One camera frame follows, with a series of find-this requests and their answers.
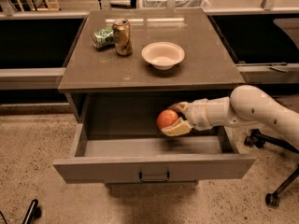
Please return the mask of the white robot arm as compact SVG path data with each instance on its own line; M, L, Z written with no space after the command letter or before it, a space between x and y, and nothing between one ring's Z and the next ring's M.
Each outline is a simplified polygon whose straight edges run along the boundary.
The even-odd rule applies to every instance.
M177 115L170 124L158 125L167 136L180 136L216 126L255 128L266 125L276 131L296 150L299 149L299 114L279 104L257 87L242 85L229 97L180 102L168 107Z

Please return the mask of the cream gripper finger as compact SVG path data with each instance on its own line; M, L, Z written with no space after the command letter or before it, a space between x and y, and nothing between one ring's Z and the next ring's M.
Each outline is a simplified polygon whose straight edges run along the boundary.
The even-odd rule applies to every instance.
M188 110L189 103L188 102L180 102L172 104L168 107L168 109L173 110L177 113L185 114Z
M192 125L185 119L179 118L172 125L162 128L162 133L167 136L180 136L189 133Z

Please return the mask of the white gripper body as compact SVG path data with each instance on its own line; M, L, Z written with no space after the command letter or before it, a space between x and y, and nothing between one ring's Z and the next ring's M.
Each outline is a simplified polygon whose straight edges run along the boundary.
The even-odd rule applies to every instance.
M212 128L207 117L207 103L208 99L200 99L188 103L185 117L197 131L210 130Z

